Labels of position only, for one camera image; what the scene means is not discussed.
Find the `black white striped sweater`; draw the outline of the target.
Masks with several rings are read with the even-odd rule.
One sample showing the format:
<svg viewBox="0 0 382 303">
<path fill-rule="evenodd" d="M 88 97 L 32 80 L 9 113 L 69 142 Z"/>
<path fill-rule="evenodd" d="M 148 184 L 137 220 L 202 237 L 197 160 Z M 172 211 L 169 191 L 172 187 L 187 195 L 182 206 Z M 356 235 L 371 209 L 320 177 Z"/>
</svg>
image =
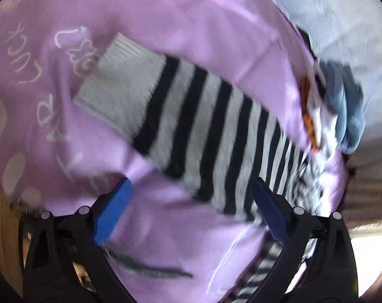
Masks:
<svg viewBox="0 0 382 303">
<path fill-rule="evenodd" d="M 275 114 L 198 65 L 117 35 L 74 101 L 146 166 L 104 244 L 140 302 L 220 302 L 255 257 L 263 269 L 253 280 L 268 274 L 281 245 L 254 201 L 257 179 L 319 212 L 316 162 Z"/>
</svg>

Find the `purple printed bed sheet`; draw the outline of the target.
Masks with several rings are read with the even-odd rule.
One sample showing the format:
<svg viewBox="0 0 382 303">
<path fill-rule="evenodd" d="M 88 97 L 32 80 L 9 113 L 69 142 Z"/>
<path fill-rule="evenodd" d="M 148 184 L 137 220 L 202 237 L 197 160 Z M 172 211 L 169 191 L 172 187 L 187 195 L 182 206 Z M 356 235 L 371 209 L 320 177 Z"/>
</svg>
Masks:
<svg viewBox="0 0 382 303">
<path fill-rule="evenodd" d="M 317 70 L 271 0 L 0 0 L 0 302 L 338 302 Z"/>
</svg>

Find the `white folded garment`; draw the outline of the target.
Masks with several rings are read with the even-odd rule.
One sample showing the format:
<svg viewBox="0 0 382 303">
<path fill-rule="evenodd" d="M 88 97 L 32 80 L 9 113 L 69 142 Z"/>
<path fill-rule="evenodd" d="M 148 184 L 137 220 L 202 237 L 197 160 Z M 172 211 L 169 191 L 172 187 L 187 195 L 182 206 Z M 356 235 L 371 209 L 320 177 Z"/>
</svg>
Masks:
<svg viewBox="0 0 382 303">
<path fill-rule="evenodd" d="M 321 106 L 321 149 L 316 153 L 318 163 L 326 163 L 335 153 L 338 143 L 335 127 L 338 116 Z"/>
</svg>

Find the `blue fleece folded garment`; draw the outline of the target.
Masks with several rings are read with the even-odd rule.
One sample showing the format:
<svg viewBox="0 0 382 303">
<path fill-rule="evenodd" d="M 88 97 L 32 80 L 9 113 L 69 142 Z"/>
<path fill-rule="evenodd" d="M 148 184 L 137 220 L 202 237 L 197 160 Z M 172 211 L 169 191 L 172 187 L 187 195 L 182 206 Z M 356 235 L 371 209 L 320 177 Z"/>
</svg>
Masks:
<svg viewBox="0 0 382 303">
<path fill-rule="evenodd" d="M 325 100 L 337 115 L 335 136 L 338 147 L 346 155 L 353 154 L 365 130 L 364 93 L 347 64 L 330 60 L 319 62 L 325 79 Z"/>
</svg>

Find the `orange folded garment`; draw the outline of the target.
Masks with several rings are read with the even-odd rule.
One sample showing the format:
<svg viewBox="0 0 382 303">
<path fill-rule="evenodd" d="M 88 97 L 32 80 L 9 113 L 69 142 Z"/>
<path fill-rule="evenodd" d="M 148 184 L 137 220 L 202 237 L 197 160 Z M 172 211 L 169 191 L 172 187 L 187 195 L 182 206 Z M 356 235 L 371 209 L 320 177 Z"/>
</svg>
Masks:
<svg viewBox="0 0 382 303">
<path fill-rule="evenodd" d="M 305 130 L 311 150 L 317 152 L 321 149 L 321 106 L 316 95 L 317 91 L 307 76 L 302 78 L 299 91 Z"/>
</svg>

